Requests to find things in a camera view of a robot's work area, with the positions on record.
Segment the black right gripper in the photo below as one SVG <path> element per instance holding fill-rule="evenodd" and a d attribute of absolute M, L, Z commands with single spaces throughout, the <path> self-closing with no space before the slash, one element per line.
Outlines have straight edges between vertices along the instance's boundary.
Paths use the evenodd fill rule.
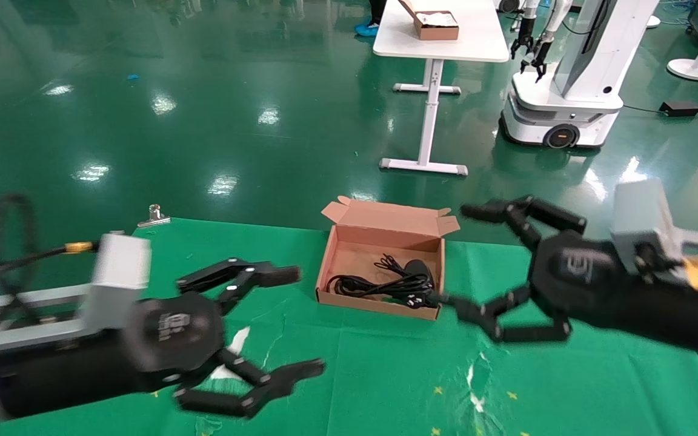
<path fill-rule="evenodd" d="M 564 342 L 573 318 L 594 328 L 615 329 L 698 352 L 698 291 L 662 280 L 647 282 L 624 268 L 613 243 L 587 240 L 587 219 L 534 196 L 463 203 L 462 216 L 506 224 L 528 249 L 531 288 L 522 285 L 487 303 L 449 295 L 462 323 L 482 329 L 495 343 Z M 541 240 L 530 220 L 557 231 Z M 499 317 L 534 296 L 548 325 L 502 326 Z"/>

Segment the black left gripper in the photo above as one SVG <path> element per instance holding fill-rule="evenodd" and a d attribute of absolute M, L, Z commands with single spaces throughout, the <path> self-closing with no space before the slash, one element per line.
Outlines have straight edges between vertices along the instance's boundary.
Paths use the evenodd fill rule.
<path fill-rule="evenodd" d="M 215 354 L 211 363 L 223 365 L 251 390 L 245 395 L 220 394 L 194 388 L 198 383 L 182 383 L 174 392 L 179 408 L 252 418 L 269 402 L 293 394 L 297 383 L 322 375 L 326 363 L 317 358 L 266 372 L 228 348 L 221 349 L 221 316 L 255 287 L 289 285 L 300 279 L 298 266 L 222 260 L 177 279 L 181 296 L 134 303 L 120 329 L 103 329 L 72 346 L 53 342 L 0 352 L 0 411 L 8 418 L 21 418 L 153 392 L 207 374 L 206 362 Z M 200 295 L 218 287 L 221 291 L 214 302 Z"/>

